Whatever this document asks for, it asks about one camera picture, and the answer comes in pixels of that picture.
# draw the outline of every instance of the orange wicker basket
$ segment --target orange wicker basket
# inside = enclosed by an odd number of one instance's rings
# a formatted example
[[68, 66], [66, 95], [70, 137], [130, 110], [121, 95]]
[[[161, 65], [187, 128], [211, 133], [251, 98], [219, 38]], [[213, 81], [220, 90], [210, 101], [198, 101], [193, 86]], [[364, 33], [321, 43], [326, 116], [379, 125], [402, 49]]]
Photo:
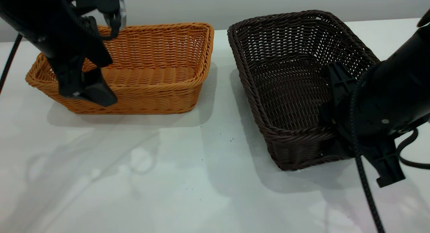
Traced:
[[[99, 26], [102, 35], [109, 28]], [[40, 54], [26, 81], [77, 114], [175, 114], [192, 110], [207, 78], [214, 30], [206, 23], [129, 26], [106, 41], [114, 63], [102, 68], [118, 103], [102, 107], [68, 100], [46, 57]], [[86, 60], [83, 71], [95, 67]]]

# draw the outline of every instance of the screw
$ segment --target screw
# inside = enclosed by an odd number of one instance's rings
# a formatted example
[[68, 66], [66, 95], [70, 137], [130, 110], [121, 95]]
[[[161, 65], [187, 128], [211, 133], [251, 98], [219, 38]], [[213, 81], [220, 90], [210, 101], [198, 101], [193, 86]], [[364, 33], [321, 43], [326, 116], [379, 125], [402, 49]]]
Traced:
[[37, 42], [43, 42], [43, 41], [45, 41], [46, 40], [46, 36], [41, 36], [41, 37], [39, 37], [38, 39], [37, 39]]
[[404, 133], [410, 132], [410, 129], [403, 129], [403, 130], [400, 129], [397, 132], [400, 133], [400, 134], [404, 134]]

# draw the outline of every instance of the basket rim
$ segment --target basket rim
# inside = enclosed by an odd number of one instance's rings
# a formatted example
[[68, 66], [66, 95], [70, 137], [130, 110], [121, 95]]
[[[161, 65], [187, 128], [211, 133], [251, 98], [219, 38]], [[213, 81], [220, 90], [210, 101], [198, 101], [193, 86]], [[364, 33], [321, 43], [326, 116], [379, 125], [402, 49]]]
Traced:
[[373, 54], [373, 52], [353, 33], [353, 31], [345, 23], [343, 23], [334, 14], [327, 11], [312, 9], [312, 10], [292, 12], [292, 13], [270, 14], [270, 15], [249, 18], [231, 25], [227, 30], [227, 35], [230, 41], [230, 46], [232, 47], [232, 50], [233, 50], [233, 54], [240, 58], [241, 64], [239, 64], [239, 61], [236, 61], [236, 63], [238, 66], [241, 65], [243, 67], [243, 71], [238, 69], [239, 74], [241, 79], [245, 79], [246, 82], [250, 84], [249, 88], [245, 87], [244, 89], [247, 90], [247, 94], [251, 94], [251, 96], [249, 95], [247, 96], [248, 100], [252, 100], [252, 102], [256, 104], [258, 113], [253, 113], [253, 115], [255, 119], [257, 119], [256, 116], [258, 116], [258, 119], [261, 121], [260, 123], [259, 121], [256, 120], [258, 127], [260, 128], [260, 130], [264, 131], [265, 133], [264, 137], [271, 141], [291, 142], [291, 141], [305, 141], [306, 139], [308, 140], [312, 139], [313, 141], [315, 140], [323, 141], [335, 136], [334, 132], [329, 127], [309, 127], [309, 128], [303, 128], [300, 130], [287, 130], [284, 128], [273, 126], [273, 124], [269, 120], [269, 116], [267, 115], [263, 107], [263, 103], [260, 100], [261, 97], [258, 94], [257, 86], [255, 86], [254, 78], [251, 74], [248, 63], [245, 59], [243, 49], [238, 37], [237, 30], [244, 26], [252, 26], [252, 25], [265, 23], [265, 22], [284, 20], [286, 18], [297, 17], [298, 19], [300, 19], [300, 17], [303, 15], [315, 15], [315, 16], [323, 15], [324, 18], [327, 18], [331, 22], [333, 22], [337, 28], [342, 29], [342, 31], [345, 32], [346, 37], [349, 39], [349, 41], [352, 44], [354, 44], [357, 47], [364, 48], [365, 58], [375, 63], [379, 62], [379, 59]]
[[[109, 29], [108, 26], [99, 25], [99, 29]], [[130, 29], [140, 29], [142, 31], [154, 31], [154, 30], [173, 30], [176, 28], [205, 28], [207, 29], [207, 39], [205, 39], [205, 42], [203, 43], [204, 49], [202, 51], [201, 60], [199, 63], [206, 63], [206, 65], [203, 67], [201, 71], [196, 70], [196, 74], [194, 77], [189, 78], [183, 82], [175, 82], [175, 83], [158, 83], [154, 85], [150, 84], [140, 84], [140, 85], [115, 85], [110, 84], [109, 88], [115, 90], [115, 92], [128, 92], [129, 90], [133, 92], [137, 88], [139, 89], [150, 89], [148, 92], [161, 92], [161, 91], [172, 91], [172, 90], [183, 90], [183, 89], [190, 89], [193, 87], [197, 87], [201, 85], [204, 80], [206, 80], [210, 64], [211, 64], [211, 55], [213, 51], [213, 38], [214, 38], [214, 28], [212, 25], [208, 23], [172, 23], [172, 24], [157, 24], [157, 25], [131, 25], [127, 26], [123, 31], [127, 31]], [[42, 83], [45, 87], [45, 89], [55, 89], [58, 90], [58, 82], [52, 81], [52, 80], [43, 80], [36, 78], [36, 74], [38, 70], [36, 67], [40, 63], [48, 63], [48, 60], [46, 56], [43, 53], [40, 53], [37, 56], [36, 61], [32, 65], [30, 71], [26, 75], [26, 81], [34, 87], [37, 87], [38, 84]]]

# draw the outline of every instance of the white wall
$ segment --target white wall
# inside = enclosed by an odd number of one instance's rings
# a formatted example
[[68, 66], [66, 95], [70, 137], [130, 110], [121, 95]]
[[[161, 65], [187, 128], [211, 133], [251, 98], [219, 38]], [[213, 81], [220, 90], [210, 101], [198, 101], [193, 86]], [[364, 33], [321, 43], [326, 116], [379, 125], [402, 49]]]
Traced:
[[[264, 14], [321, 9], [343, 21], [421, 17], [430, 0], [125, 0], [128, 25], [206, 22], [215, 29]], [[96, 15], [105, 24], [101, 15]], [[0, 20], [0, 41], [16, 32]]]

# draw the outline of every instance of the black plastic bracket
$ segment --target black plastic bracket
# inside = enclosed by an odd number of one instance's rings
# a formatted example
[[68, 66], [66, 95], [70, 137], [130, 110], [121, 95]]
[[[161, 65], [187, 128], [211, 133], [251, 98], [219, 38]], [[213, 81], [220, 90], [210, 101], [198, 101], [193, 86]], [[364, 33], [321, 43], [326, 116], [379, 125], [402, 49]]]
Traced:
[[98, 9], [103, 14], [114, 14], [120, 10], [119, 0], [76, 0], [74, 10], [79, 16], [94, 9]]
[[[88, 21], [94, 32], [98, 32], [94, 17], [89, 17]], [[64, 54], [48, 59], [57, 77], [60, 95], [67, 99], [90, 101], [104, 107], [117, 103], [117, 97], [104, 80], [100, 67], [82, 72], [87, 51], [88, 49], [85, 49], [79, 55]], [[100, 58], [106, 65], [112, 63], [109, 53]]]
[[[322, 154], [355, 157], [350, 132], [343, 124], [338, 123], [338, 113], [341, 101], [353, 92], [357, 80], [352, 77], [341, 63], [327, 65], [321, 71], [321, 75], [327, 79], [331, 89], [332, 100], [320, 107], [319, 125], [336, 128], [338, 132], [338, 136], [335, 139], [321, 145], [323, 148]], [[377, 179], [379, 187], [385, 187], [405, 179], [400, 167], [399, 155], [396, 153], [394, 138], [390, 137], [385, 141], [372, 141], [371, 143], [360, 140], [360, 148], [361, 154], [379, 173], [380, 178]]]

